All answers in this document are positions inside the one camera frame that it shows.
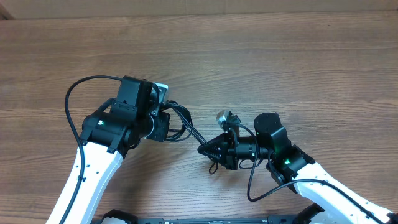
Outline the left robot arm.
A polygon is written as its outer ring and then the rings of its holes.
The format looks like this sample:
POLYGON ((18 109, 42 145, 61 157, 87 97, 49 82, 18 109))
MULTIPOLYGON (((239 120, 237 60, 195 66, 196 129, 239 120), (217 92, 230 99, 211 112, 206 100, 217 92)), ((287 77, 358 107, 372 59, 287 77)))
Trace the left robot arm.
POLYGON ((142 139, 164 142, 170 115, 162 112, 169 94, 163 83, 125 76, 118 94, 87 116, 78 133, 65 99, 65 113, 77 141, 76 158, 48 223, 90 223, 103 193, 127 152, 142 139))

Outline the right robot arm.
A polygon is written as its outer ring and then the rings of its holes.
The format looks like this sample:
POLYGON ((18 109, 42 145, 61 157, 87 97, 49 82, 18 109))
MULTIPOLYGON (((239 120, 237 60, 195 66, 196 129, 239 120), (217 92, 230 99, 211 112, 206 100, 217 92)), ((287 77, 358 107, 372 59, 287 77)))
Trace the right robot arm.
POLYGON ((314 158, 293 145, 277 113, 262 113, 254 130, 241 137, 244 127, 230 111, 220 111, 217 122, 223 133, 198 147, 198 153, 225 169, 238 170, 250 160, 254 170, 261 160, 278 186, 249 201, 259 201, 281 188, 312 201, 291 218, 291 223, 397 223, 397 214, 366 200, 333 178, 314 158))

